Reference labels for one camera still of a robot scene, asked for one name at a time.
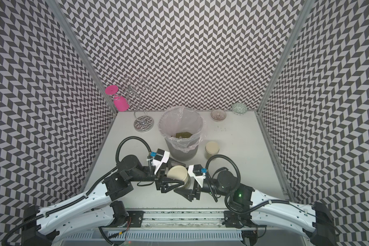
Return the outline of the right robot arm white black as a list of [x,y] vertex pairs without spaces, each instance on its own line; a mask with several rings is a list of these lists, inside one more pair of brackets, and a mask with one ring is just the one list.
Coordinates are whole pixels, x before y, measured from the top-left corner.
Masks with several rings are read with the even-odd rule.
[[[179,184],[174,192],[191,202],[199,199],[202,192],[212,195],[214,200],[228,196],[236,177],[227,168],[218,169],[216,174],[216,178],[206,177],[203,172],[190,175],[186,168],[180,167],[177,171],[170,170],[167,176]],[[337,244],[339,232],[331,212],[322,203],[296,204],[243,184],[228,200],[232,208],[223,213],[223,225],[227,228],[277,227],[304,236],[315,246]]]

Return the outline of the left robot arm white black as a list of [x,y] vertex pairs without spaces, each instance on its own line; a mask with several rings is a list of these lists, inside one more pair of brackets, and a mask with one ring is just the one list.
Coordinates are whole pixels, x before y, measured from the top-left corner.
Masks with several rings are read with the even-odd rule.
[[189,181],[186,165],[170,158],[168,152],[151,153],[147,162],[143,166],[135,155],[128,155],[89,190],[49,207],[27,208],[23,222],[1,244],[10,245],[9,238],[16,232],[21,233],[23,246],[50,246],[82,230],[129,226],[131,216],[120,199],[133,191],[133,182],[155,184],[157,190],[168,193]]

